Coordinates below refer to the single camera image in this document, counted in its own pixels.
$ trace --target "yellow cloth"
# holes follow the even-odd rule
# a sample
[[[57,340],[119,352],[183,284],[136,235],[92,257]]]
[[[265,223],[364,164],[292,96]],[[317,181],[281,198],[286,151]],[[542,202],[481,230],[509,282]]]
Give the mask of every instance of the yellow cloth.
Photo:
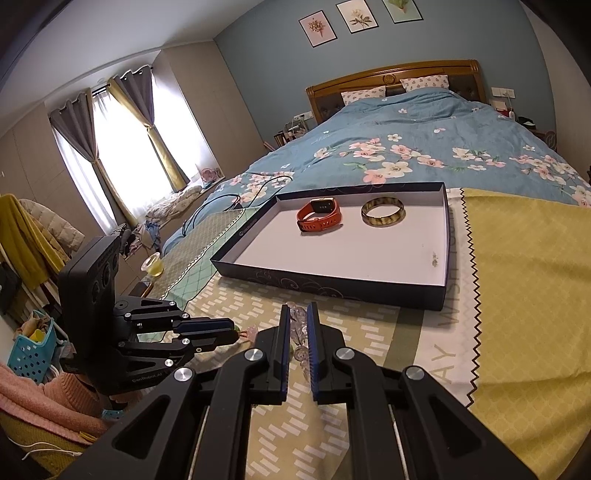
[[[12,194],[0,196],[0,242],[23,283],[37,288],[64,262]]]
[[[35,442],[49,442],[64,450],[71,452],[84,452],[85,448],[77,443],[70,442],[54,433],[43,430],[34,425],[30,425],[20,419],[12,417],[3,411],[0,411],[0,426],[4,429],[6,435],[20,443],[21,445],[32,445]],[[40,445],[35,448],[53,448],[49,445]],[[22,455],[33,450],[33,448],[23,449]],[[75,458],[59,452],[42,452],[32,453],[29,457],[33,457],[39,465],[47,470],[51,475],[58,475],[63,472],[68,465],[70,465]]]
[[[465,196],[482,302],[470,410],[554,480],[591,429],[591,209]]]

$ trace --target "gold striped bangle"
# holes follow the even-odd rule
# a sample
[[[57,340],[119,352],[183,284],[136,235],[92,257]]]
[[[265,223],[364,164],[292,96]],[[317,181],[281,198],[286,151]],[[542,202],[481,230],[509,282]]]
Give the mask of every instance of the gold striped bangle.
[[[369,216],[368,212],[379,205],[396,205],[400,210],[386,217]],[[404,204],[396,197],[378,197],[366,202],[365,205],[361,207],[361,218],[365,223],[371,226],[396,225],[397,223],[402,222],[404,217],[406,217]]]

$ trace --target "wall socket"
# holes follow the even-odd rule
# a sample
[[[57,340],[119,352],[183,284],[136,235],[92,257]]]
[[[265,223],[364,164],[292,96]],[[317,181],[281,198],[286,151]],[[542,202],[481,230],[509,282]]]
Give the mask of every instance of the wall socket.
[[[491,90],[492,95],[495,97],[515,98],[515,91],[510,88],[493,87]]]
[[[300,113],[299,115],[294,115],[294,121],[309,120],[310,118],[314,118],[314,114],[312,112],[305,112]]]

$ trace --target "blue wall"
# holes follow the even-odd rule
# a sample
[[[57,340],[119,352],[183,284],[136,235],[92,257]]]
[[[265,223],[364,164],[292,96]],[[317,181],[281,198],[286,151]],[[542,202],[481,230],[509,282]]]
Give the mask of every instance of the blue wall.
[[[337,0],[265,0],[215,41],[263,139],[310,110],[306,87],[409,61],[477,59],[486,91],[515,90],[518,115],[555,129],[544,57],[518,0],[415,0],[424,21],[394,24],[382,0],[366,0],[379,27],[349,33]],[[312,48],[299,24],[323,10],[337,40]]]

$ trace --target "window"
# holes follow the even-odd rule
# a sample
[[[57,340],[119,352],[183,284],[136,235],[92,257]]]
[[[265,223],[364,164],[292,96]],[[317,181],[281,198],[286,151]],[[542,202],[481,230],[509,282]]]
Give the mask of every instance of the window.
[[[199,169],[217,166],[193,113],[179,91],[152,77],[155,124],[179,167],[191,181],[201,184]]]
[[[99,156],[115,190],[137,219],[173,190],[146,129],[108,92],[92,99]]]
[[[152,77],[155,123],[179,167],[192,184],[203,184],[200,168],[217,165],[180,92]],[[117,194],[141,221],[146,211],[173,190],[145,127],[108,92],[93,97],[96,142],[100,159]],[[94,169],[57,131],[61,156],[92,215],[108,233],[115,216]]]
[[[99,179],[89,161],[86,161],[67,140],[56,130],[53,131],[61,156],[66,163],[72,180],[86,206],[96,219],[104,233],[110,233],[116,226],[115,215],[109,205],[107,197],[100,187]]]

